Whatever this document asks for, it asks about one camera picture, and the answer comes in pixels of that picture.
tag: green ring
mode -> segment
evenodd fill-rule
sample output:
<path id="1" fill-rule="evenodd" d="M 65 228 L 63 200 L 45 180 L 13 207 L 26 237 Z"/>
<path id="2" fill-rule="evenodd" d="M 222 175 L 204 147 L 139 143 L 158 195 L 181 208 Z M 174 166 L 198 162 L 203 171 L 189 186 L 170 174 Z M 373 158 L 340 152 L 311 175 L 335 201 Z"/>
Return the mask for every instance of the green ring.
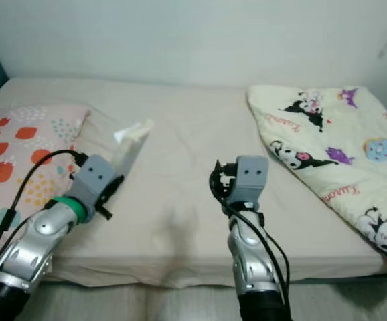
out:
<path id="1" fill-rule="evenodd" d="M 53 200 L 64 203 L 67 206 L 69 206 L 69 208 L 71 208 L 73 212 L 76 214 L 78 218 L 78 224 L 83 223 L 85 221 L 86 219 L 85 208 L 75 199 L 71 199 L 69 197 L 63 197 L 63 196 L 55 196 Z"/>

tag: white plastic item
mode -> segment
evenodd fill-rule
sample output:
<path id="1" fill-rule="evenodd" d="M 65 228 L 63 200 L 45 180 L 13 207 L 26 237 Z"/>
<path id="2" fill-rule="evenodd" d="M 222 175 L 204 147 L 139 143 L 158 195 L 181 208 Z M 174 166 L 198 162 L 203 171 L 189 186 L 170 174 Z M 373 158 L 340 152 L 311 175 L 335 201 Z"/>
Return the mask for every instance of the white plastic item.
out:
<path id="1" fill-rule="evenodd" d="M 115 168 L 117 175 L 128 175 L 152 128 L 153 122 L 147 120 L 144 124 L 136 123 L 114 133 L 114 139 L 119 146 L 110 163 Z"/>

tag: mattress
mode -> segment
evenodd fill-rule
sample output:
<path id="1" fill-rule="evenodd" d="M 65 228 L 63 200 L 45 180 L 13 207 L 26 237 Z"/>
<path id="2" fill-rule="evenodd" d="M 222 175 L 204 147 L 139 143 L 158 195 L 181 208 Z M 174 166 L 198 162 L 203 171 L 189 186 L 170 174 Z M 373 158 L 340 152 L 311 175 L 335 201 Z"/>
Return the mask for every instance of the mattress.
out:
<path id="1" fill-rule="evenodd" d="M 63 240 L 53 280 L 233 285 L 228 219 L 208 176 L 216 159 L 234 162 L 241 154 L 270 159 L 260 210 L 289 257 L 292 280 L 387 272 L 386 260 L 264 149 L 243 89 L 57 78 L 14 78 L 0 89 L 0 108 L 56 102 L 91 106 L 76 144 L 88 154 L 111 157 L 118 129 L 148 118 L 155 127 L 107 205 L 114 217 L 97 215 Z"/>

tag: black wire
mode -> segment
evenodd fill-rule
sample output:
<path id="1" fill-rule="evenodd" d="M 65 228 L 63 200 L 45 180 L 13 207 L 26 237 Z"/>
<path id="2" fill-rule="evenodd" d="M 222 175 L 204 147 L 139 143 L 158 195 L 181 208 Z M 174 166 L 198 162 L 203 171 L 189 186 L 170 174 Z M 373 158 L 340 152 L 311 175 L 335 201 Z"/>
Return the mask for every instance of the black wire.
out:
<path id="1" fill-rule="evenodd" d="M 218 202 L 225 209 L 227 209 L 231 214 L 233 214 L 235 217 L 237 217 L 240 220 L 242 220 L 243 222 L 245 222 L 245 224 L 247 224 L 247 226 L 249 226 L 249 228 L 251 228 L 254 231 L 254 233 L 257 235 L 257 237 L 260 239 L 260 242 L 265 247 L 265 249 L 268 252 L 269 257 L 270 257 L 270 259 L 271 259 L 271 261 L 272 261 L 272 263 L 273 263 L 273 265 L 275 267 L 275 271 L 277 273 L 277 277 L 279 279 L 279 283 L 280 283 L 280 286 L 281 286 L 281 292 L 283 294 L 283 300 L 284 300 L 284 303 L 285 303 L 285 306 L 286 306 L 286 309 L 287 309 L 287 314 L 289 315 L 289 319 L 291 319 L 291 308 L 290 308 L 290 302 L 289 302 L 289 293 L 287 291 L 287 285 L 286 285 L 286 282 L 283 279 L 283 273 L 281 272 L 281 269 L 279 267 L 277 259 L 274 256 L 273 251 L 271 250 L 271 248 L 269 247 L 268 243 L 266 242 L 266 239 L 264 238 L 263 234 L 256 228 L 256 226 L 254 226 L 252 222 L 250 222 L 247 218 L 245 218 L 245 216 L 243 216 L 241 213 L 237 212 L 229 204 L 227 204 L 219 195 L 217 195 L 216 190 L 214 188 L 214 180 L 213 180 L 214 175 L 216 175 L 216 174 L 218 174 L 216 171 L 212 172 L 212 174 L 210 175 L 210 178 L 209 178 L 210 190 L 212 191 L 212 194 L 213 194 L 214 198 L 217 199 Z"/>
<path id="2" fill-rule="evenodd" d="M 1 247 L 0 249 L 0 255 L 3 254 L 3 252 L 7 249 L 7 247 L 9 246 L 9 244 L 11 243 L 12 239 L 15 237 L 16 233 L 18 233 L 18 231 L 28 222 L 30 218 L 27 217 L 26 219 L 24 219 L 21 224 L 19 224 L 16 229 L 13 230 L 13 232 L 11 233 L 11 235 L 9 236 L 9 238 L 6 240 L 5 244 Z"/>
<path id="3" fill-rule="evenodd" d="M 290 265 L 289 260 L 287 259 L 286 253 L 283 251 L 283 249 L 280 247 L 280 245 L 269 235 L 268 232 L 266 232 L 266 236 L 271 240 L 271 242 L 274 243 L 275 247 L 278 249 L 278 251 L 281 253 L 281 256 L 283 257 L 286 265 L 286 289 L 287 293 L 289 293 L 289 285 L 290 285 Z"/>
<path id="4" fill-rule="evenodd" d="M 21 196 L 22 196 L 22 192 L 23 192 L 23 190 L 24 190 L 26 184 L 28 183 L 28 180 L 30 180 L 31 176 L 34 174 L 35 170 L 36 170 L 40 165 L 42 165 L 44 162 L 46 162 L 48 159 L 50 159 L 50 158 L 52 158 L 52 157 L 54 157 L 54 156 L 56 156 L 56 155 L 59 155 L 59 154 L 71 154 L 71 155 L 74 156 L 74 157 L 78 157 L 78 156 L 79 156 L 79 153 L 75 152 L 74 150 L 70 150 L 70 149 L 62 149 L 62 150 L 57 150 L 56 152 L 51 152 L 51 153 L 45 155 L 44 157 L 42 157 L 42 158 L 41 158 L 41 159 L 40 159 L 40 160 L 39 160 L 39 161 L 38 161 L 38 162 L 37 162 L 30 170 L 29 170 L 28 174 L 25 176 L 25 178 L 24 178 L 22 184 L 21 184 L 21 185 L 19 186 L 19 188 L 18 188 L 18 192 L 17 192 L 17 194 L 16 194 L 16 196 L 15 196 L 13 202 L 12 202 L 12 206 L 11 206 L 10 210 L 8 210 L 8 211 L 6 212 L 6 215 L 8 215 L 8 213 L 10 213 L 10 212 L 13 212 L 13 211 L 15 210 L 15 208 L 17 207 L 17 204 L 18 204 L 18 202 L 19 202 L 19 199 L 20 199 Z M 1 237 L 2 237 L 2 235 L 3 235 L 3 232 L 4 232 L 3 230 L 0 230 L 0 240 L 1 240 Z"/>

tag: black cable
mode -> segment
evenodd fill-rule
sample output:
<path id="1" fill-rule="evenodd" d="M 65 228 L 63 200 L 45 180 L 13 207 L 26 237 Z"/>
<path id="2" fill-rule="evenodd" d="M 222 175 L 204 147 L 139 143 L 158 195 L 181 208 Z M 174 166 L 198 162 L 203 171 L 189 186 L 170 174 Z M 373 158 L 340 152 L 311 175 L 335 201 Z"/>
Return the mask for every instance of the black cable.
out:
<path id="1" fill-rule="evenodd" d="M 256 228 L 256 226 L 254 226 L 252 222 L 250 222 L 247 218 L 245 218 L 245 216 L 243 216 L 241 213 L 237 212 L 229 204 L 227 204 L 219 195 L 217 195 L 216 190 L 214 188 L 214 180 L 213 180 L 214 175 L 216 175 L 216 174 L 218 174 L 216 171 L 212 172 L 212 174 L 210 175 L 210 178 L 209 178 L 210 190 L 212 191 L 212 194 L 213 194 L 214 198 L 217 199 L 218 202 L 226 210 L 228 210 L 232 215 L 234 215 L 235 217 L 239 218 L 241 221 L 245 222 L 245 224 L 247 224 L 247 226 L 249 226 L 249 228 L 251 228 L 254 231 L 254 233 L 257 235 L 257 237 L 260 239 L 260 242 L 265 247 L 265 249 L 268 252 L 269 257 L 270 257 L 270 259 L 271 259 L 271 261 L 272 261 L 272 263 L 273 263 L 273 265 L 275 267 L 275 271 L 277 273 L 277 277 L 279 279 L 279 283 L 280 283 L 280 286 L 281 286 L 281 292 L 282 292 L 282 295 L 283 295 L 283 300 L 284 300 L 284 303 L 285 303 L 285 306 L 286 306 L 286 309 L 287 309 L 287 314 L 289 315 L 289 319 L 291 319 L 291 308 L 290 308 L 290 302 L 289 302 L 289 293 L 287 291 L 286 282 L 283 279 L 283 273 L 281 272 L 281 269 L 279 267 L 277 259 L 274 256 L 273 251 L 269 247 L 269 245 L 266 242 L 266 239 L 264 238 L 262 233 Z"/>
<path id="2" fill-rule="evenodd" d="M 6 240 L 5 244 L 3 244 L 3 246 L 1 247 L 0 249 L 0 255 L 3 254 L 3 252 L 7 249 L 7 247 L 9 246 L 9 244 L 11 243 L 12 239 L 15 237 L 15 235 L 18 233 L 18 231 L 28 222 L 30 218 L 27 217 L 26 219 L 24 219 L 21 224 L 19 224 L 16 229 L 13 230 L 13 232 L 11 233 L 11 235 L 8 237 L 8 239 Z"/>
<path id="3" fill-rule="evenodd" d="M 79 163 L 79 162 L 82 162 L 84 161 L 84 155 L 83 154 L 79 154 L 78 152 L 75 152 L 74 150 L 70 150 L 70 149 L 63 149 L 63 150 L 57 150 L 56 152 L 51 152 L 47 155 L 45 155 L 44 157 L 42 157 L 28 172 L 28 174 L 25 176 L 22 184 L 19 186 L 18 188 L 18 192 L 12 202 L 12 206 L 10 207 L 10 209 L 8 209 L 6 211 L 6 214 L 5 216 L 3 217 L 3 220 L 1 221 L 0 223 L 0 240 L 1 240 L 1 237 L 3 235 L 3 233 L 5 231 L 7 231 L 10 227 L 10 225 L 12 224 L 12 221 L 13 221 L 13 218 L 15 217 L 15 214 L 16 214 L 16 211 L 15 211 L 15 208 L 17 207 L 17 204 L 19 202 L 19 199 L 21 198 L 21 195 L 22 195 L 22 192 L 28 182 L 28 180 L 30 180 L 31 176 L 34 174 L 35 170 L 40 166 L 42 165 L 44 162 L 46 162 L 48 159 L 56 156 L 56 155 L 59 155 L 59 154 L 71 154 L 72 156 L 74 156 L 75 160 L 76 160 L 76 163 Z"/>
<path id="4" fill-rule="evenodd" d="M 274 243 L 275 247 L 278 249 L 278 251 L 281 253 L 281 256 L 283 257 L 286 265 L 286 289 L 287 293 L 289 293 L 289 284 L 290 284 L 290 265 L 289 260 L 287 259 L 286 253 L 283 251 L 283 249 L 280 247 L 280 245 L 269 235 L 268 232 L 266 232 L 266 236 L 271 240 L 271 242 Z"/>

